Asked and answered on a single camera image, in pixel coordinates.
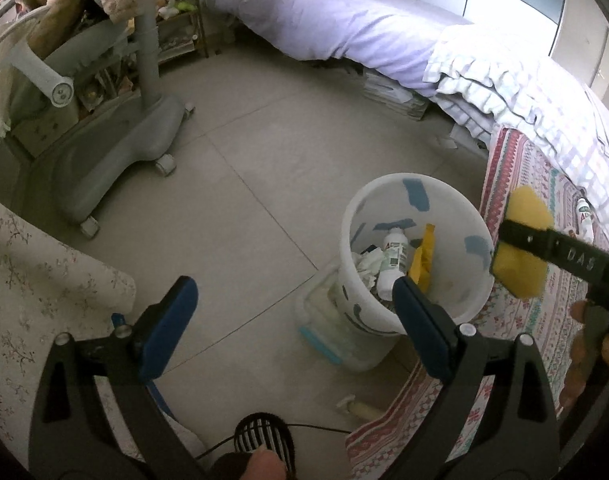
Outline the person's left hand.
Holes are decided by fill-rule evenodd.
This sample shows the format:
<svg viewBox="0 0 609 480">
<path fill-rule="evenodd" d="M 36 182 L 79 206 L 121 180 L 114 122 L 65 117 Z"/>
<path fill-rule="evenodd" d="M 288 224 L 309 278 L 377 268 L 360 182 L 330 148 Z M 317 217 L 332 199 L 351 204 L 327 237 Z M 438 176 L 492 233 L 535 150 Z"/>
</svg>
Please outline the person's left hand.
<svg viewBox="0 0 609 480">
<path fill-rule="evenodd" d="M 286 480 L 287 468 L 278 455 L 267 448 L 258 448 L 250 457 L 240 477 L 242 480 Z"/>
</svg>

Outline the person's right hand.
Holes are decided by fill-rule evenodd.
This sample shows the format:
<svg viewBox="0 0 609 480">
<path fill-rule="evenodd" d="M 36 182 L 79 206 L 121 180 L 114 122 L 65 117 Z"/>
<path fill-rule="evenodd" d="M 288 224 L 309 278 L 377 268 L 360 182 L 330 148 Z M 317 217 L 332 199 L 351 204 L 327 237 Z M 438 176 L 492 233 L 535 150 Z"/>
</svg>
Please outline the person's right hand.
<svg viewBox="0 0 609 480">
<path fill-rule="evenodd" d="M 600 355 L 603 361 L 609 365 L 609 334 L 601 340 Z M 589 369 L 592 365 L 589 364 L 589 344 L 584 335 L 584 330 L 580 330 L 572 341 L 570 360 L 571 364 L 559 394 L 559 402 L 563 408 L 574 406 L 589 379 Z"/>
</svg>

